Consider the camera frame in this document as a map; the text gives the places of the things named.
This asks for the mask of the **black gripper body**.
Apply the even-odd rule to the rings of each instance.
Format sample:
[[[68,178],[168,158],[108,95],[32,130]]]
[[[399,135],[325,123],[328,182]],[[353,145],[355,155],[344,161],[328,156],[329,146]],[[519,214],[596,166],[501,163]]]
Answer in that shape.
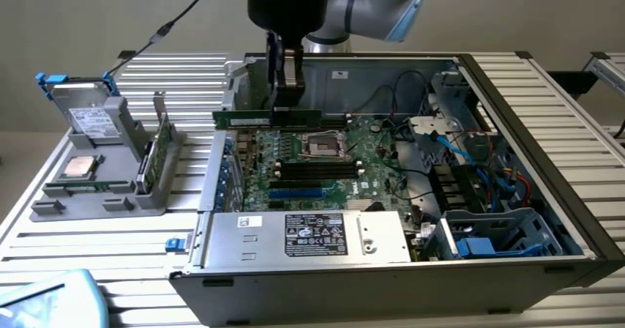
[[[247,0],[253,24],[271,31],[287,45],[299,45],[324,25],[328,0]]]

